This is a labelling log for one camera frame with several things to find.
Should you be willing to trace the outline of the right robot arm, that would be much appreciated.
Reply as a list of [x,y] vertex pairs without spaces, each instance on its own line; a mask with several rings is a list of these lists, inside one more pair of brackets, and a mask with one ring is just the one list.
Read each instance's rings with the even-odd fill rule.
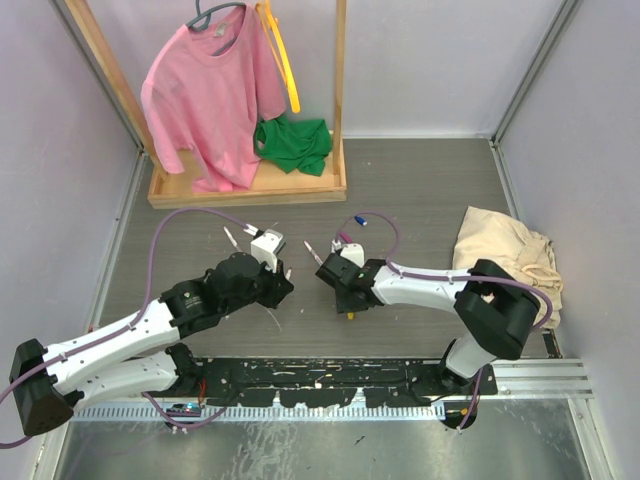
[[438,379],[447,392],[462,393],[480,369],[495,360],[521,357],[540,301],[531,286],[495,262],[481,259],[467,270],[443,271],[381,259],[359,265],[344,252],[330,254],[316,271],[333,288],[338,312],[414,305],[455,314],[464,324],[467,333],[449,344],[438,365]]

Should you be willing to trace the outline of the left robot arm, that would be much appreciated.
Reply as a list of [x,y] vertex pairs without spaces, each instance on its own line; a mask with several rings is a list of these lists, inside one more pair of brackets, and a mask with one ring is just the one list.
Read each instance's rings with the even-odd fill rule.
[[1,395],[14,398],[25,438],[52,431],[111,397],[191,395],[200,372],[183,339],[248,305],[275,308],[293,290],[280,259],[258,261],[236,252],[104,328],[49,346],[23,342]]

